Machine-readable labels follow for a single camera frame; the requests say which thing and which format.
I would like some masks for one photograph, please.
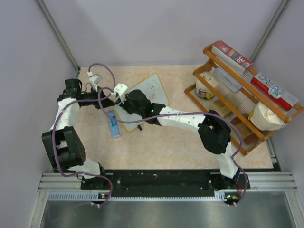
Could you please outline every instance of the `black bracket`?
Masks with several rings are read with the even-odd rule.
[[[214,196],[215,190],[244,189],[245,176],[237,182],[223,177],[219,170],[106,170],[113,183],[113,197],[200,197]],[[82,179],[83,190],[107,190],[101,178]]]
[[[82,82],[79,79],[68,79],[65,80],[66,89],[63,91],[63,94],[59,95],[57,101],[62,101],[66,98],[76,98],[77,100],[97,100],[98,99],[98,92],[91,89],[89,93],[81,92]],[[105,94],[101,92],[101,98],[104,98]],[[111,99],[107,98],[101,101],[101,104],[104,108],[115,106],[115,102]],[[79,106],[89,106],[93,105],[95,108],[100,109],[98,101],[94,102],[79,102]]]
[[[67,143],[66,147],[57,149],[59,164],[62,169],[84,164],[86,161],[86,151],[74,127],[65,127],[62,130],[57,130],[55,132],[55,140],[56,146],[60,145],[61,141],[66,141]],[[51,165],[57,169],[52,143],[52,131],[42,134],[42,142]]]
[[[209,113],[219,115],[213,110],[210,110]],[[231,141],[231,129],[224,121],[206,115],[203,123],[199,124],[198,132],[206,150],[213,154],[226,152],[226,147]]]

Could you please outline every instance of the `gray wall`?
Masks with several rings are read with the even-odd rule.
[[[280,0],[45,0],[78,64],[196,63],[222,39],[250,56]]]
[[[0,28],[0,227],[23,228],[50,168],[41,134],[75,72],[34,0],[3,1]]]
[[[297,96],[304,105],[303,0],[292,0],[255,62],[255,68]],[[283,167],[292,171],[304,200],[304,114],[273,139]]]

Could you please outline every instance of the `whiteboard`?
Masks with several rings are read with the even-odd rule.
[[[165,90],[163,89],[162,83],[157,74],[153,74],[150,77],[146,78],[139,84],[132,87],[130,91],[135,89],[141,90],[146,95],[146,97],[151,101],[151,103],[160,103],[163,105],[169,104],[169,100],[167,98]],[[132,114],[132,115],[128,114],[124,109],[122,109],[118,105],[115,105],[114,109],[118,114],[119,119],[123,121],[136,121],[142,119],[137,114]],[[137,128],[139,124],[142,123],[125,123],[124,125],[128,131],[132,131],[135,128]]]

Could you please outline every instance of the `metal corner post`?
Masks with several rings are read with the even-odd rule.
[[[50,12],[48,11],[48,8],[46,7],[44,1],[43,0],[35,0],[35,2],[38,4],[38,7],[40,8],[42,14],[45,16],[52,32],[54,33],[54,36],[55,36],[57,42],[61,46],[63,52],[65,53],[65,55],[67,57],[67,59],[70,61],[70,63],[74,67],[75,71],[78,73],[79,70],[80,70],[80,67],[77,64],[77,62],[75,61],[74,56],[72,55],[70,49],[68,48],[67,43],[65,42],[63,36],[61,35],[61,32],[58,29],[55,21],[53,20]]]
[[[282,17],[284,11],[287,9],[289,2],[290,2],[290,0],[282,0],[281,4],[279,5],[277,11],[275,12],[273,18],[271,19],[270,23],[268,24],[264,34],[262,35],[260,41],[258,42],[254,52],[252,53],[252,55],[250,57],[250,60],[252,62],[255,62],[258,55],[262,51],[264,44],[268,40],[269,35],[271,34],[271,32],[272,32],[273,28],[275,27],[275,25],[277,24],[278,20]]]
[[[287,202],[290,207],[290,212],[294,218],[297,228],[304,227],[304,215],[302,201],[299,192],[286,192]]]

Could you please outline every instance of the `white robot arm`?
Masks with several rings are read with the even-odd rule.
[[[96,81],[99,80],[101,80],[100,76],[92,76],[90,78],[90,84],[92,85],[91,92],[84,94],[81,92],[78,79],[66,80],[66,90],[64,90],[64,93],[60,95],[58,99],[59,109],[57,116],[62,112],[63,107],[72,101],[97,99],[98,87]],[[103,107],[119,105],[129,114],[136,113],[144,120],[149,118],[149,120],[146,120],[149,124],[174,126],[198,134],[204,147],[209,152],[216,155],[221,175],[229,179],[238,178],[239,169],[231,159],[231,130],[225,122],[216,117],[202,114],[184,115],[187,113],[171,109],[162,104],[151,103],[140,90],[130,91],[129,88],[123,84],[118,84],[115,87],[114,95],[118,97],[116,103],[109,99],[105,99],[102,101]],[[60,165],[65,170],[100,175],[103,174],[103,168],[97,162],[93,162],[86,158],[83,144],[73,128],[80,107],[87,105],[94,105],[96,108],[100,108],[98,102],[79,102],[72,104],[64,111],[56,127],[57,154]],[[157,117],[166,114],[176,115]],[[43,133],[42,141],[52,166],[56,168],[57,166],[54,161],[51,142],[51,131]],[[64,141],[67,143],[66,147],[62,147]],[[84,174],[84,178],[90,179],[92,176],[86,176]]]

